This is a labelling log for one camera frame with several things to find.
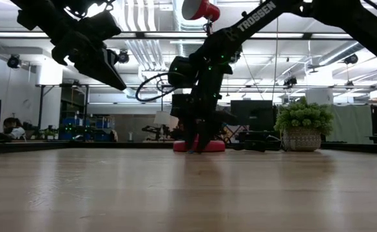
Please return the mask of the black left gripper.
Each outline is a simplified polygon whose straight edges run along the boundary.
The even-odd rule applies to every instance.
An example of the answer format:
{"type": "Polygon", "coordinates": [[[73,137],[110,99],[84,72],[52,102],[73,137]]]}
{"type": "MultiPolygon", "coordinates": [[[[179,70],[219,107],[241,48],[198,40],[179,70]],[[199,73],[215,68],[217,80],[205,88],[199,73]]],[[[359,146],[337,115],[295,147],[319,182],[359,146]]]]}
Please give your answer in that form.
{"type": "Polygon", "coordinates": [[[104,44],[105,40],[120,33],[121,29],[109,11],[85,17],[62,34],[52,50],[52,57],[59,64],[66,64],[64,59],[67,57],[79,73],[124,90],[126,84],[115,69],[118,55],[104,44]]]}

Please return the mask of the red desk lamp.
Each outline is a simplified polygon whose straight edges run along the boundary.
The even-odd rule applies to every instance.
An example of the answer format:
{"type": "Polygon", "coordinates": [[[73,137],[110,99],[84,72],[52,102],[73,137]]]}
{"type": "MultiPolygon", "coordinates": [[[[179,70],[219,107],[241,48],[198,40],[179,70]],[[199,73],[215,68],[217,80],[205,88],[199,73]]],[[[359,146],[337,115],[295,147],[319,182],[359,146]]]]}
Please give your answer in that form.
{"type": "MultiPolygon", "coordinates": [[[[212,28],[212,22],[216,21],[220,16],[220,10],[215,5],[211,4],[209,0],[184,0],[182,4],[182,16],[185,20],[196,20],[204,17],[208,20],[208,25],[206,26],[207,38],[204,41],[204,44],[195,52],[193,52],[189,57],[187,57],[190,63],[199,68],[206,64],[214,65],[223,65],[226,64],[222,61],[219,61],[217,55],[216,42],[218,34],[211,33],[210,29],[212,28]]],[[[183,122],[186,119],[179,119],[179,125],[182,126],[183,139],[177,140],[173,143],[173,150],[177,152],[187,151],[186,143],[184,140],[184,125],[183,122]]],[[[195,119],[197,122],[197,136],[192,147],[192,150],[198,152],[198,123],[200,121],[205,121],[202,119],[195,119]]],[[[215,138],[209,142],[202,152],[219,152],[226,149],[224,141],[218,140],[217,137],[220,134],[220,130],[224,124],[224,121],[216,121],[219,123],[219,131],[215,135],[215,138]]]]}

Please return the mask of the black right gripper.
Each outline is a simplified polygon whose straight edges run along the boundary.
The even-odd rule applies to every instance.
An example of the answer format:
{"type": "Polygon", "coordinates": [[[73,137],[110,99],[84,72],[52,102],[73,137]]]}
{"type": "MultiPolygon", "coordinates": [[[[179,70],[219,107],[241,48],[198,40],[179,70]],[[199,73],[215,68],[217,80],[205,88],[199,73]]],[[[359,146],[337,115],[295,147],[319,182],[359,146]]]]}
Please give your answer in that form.
{"type": "Polygon", "coordinates": [[[204,65],[198,70],[195,84],[190,93],[174,94],[171,101],[171,115],[179,119],[186,119],[184,125],[184,140],[186,149],[192,150],[197,136],[198,123],[198,152],[202,152],[219,131],[216,121],[232,121],[233,115],[217,110],[217,102],[222,98],[220,89],[225,74],[233,71],[228,64],[204,65]]]}

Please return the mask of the pale green curtain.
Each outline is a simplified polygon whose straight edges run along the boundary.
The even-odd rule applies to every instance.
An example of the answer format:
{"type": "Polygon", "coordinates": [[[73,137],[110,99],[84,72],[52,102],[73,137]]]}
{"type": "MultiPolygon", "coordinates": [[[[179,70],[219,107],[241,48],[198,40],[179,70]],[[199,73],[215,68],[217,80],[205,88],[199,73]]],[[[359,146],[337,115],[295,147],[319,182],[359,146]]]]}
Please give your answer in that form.
{"type": "Polygon", "coordinates": [[[332,105],[333,130],[326,136],[327,142],[371,144],[372,115],[369,105],[332,105]]]}

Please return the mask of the person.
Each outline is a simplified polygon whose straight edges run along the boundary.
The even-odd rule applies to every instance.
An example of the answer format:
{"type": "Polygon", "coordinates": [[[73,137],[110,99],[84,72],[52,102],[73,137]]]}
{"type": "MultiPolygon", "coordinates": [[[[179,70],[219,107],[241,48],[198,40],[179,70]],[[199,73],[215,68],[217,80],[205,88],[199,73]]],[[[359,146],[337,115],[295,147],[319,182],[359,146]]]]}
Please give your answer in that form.
{"type": "Polygon", "coordinates": [[[13,140],[25,139],[25,130],[18,118],[9,117],[3,121],[3,133],[13,140]]]}

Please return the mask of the black background gantry frame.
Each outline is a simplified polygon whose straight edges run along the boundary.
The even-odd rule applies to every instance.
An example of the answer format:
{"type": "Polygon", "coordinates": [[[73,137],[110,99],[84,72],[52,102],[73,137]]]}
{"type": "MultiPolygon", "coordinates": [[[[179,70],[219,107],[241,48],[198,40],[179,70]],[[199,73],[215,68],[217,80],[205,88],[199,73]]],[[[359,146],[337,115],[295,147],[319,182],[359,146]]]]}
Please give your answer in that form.
{"type": "Polygon", "coordinates": [[[107,117],[112,120],[113,130],[117,132],[118,142],[142,142],[148,135],[143,132],[145,126],[154,126],[158,111],[167,114],[171,111],[171,95],[153,102],[143,103],[123,93],[98,93],[95,88],[85,97],[83,93],[66,88],[45,87],[43,94],[38,96],[37,116],[41,128],[58,127],[61,119],[107,117]]]}

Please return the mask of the shelf with blue bins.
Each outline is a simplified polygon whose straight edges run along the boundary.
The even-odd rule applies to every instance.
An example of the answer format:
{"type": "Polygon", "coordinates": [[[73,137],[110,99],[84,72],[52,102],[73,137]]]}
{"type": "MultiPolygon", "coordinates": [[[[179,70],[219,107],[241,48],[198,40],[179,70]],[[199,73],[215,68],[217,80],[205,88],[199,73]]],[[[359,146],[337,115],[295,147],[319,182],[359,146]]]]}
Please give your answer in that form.
{"type": "Polygon", "coordinates": [[[112,120],[107,117],[65,118],[58,129],[59,140],[115,142],[112,120]]]}

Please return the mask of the green plant in patterned pot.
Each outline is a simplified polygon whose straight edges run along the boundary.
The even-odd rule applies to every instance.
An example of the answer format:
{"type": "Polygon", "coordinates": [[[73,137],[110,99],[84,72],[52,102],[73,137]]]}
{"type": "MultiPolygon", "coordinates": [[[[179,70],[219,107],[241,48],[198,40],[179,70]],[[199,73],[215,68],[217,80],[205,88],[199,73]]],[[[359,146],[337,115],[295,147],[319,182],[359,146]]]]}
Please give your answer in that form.
{"type": "Polygon", "coordinates": [[[322,137],[333,131],[333,119],[329,105],[308,103],[303,97],[278,108],[275,130],[280,132],[286,151],[315,151],[322,137]]]}

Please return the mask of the black monitor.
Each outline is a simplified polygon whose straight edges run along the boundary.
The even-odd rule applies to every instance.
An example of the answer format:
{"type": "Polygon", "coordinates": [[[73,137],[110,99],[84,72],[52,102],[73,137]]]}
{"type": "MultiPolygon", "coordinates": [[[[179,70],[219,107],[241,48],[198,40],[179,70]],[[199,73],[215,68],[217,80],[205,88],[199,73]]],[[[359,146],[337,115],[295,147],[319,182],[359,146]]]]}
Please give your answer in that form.
{"type": "Polygon", "coordinates": [[[241,100],[231,101],[231,113],[241,126],[249,126],[251,131],[273,131],[274,108],[272,101],[241,100]]]}

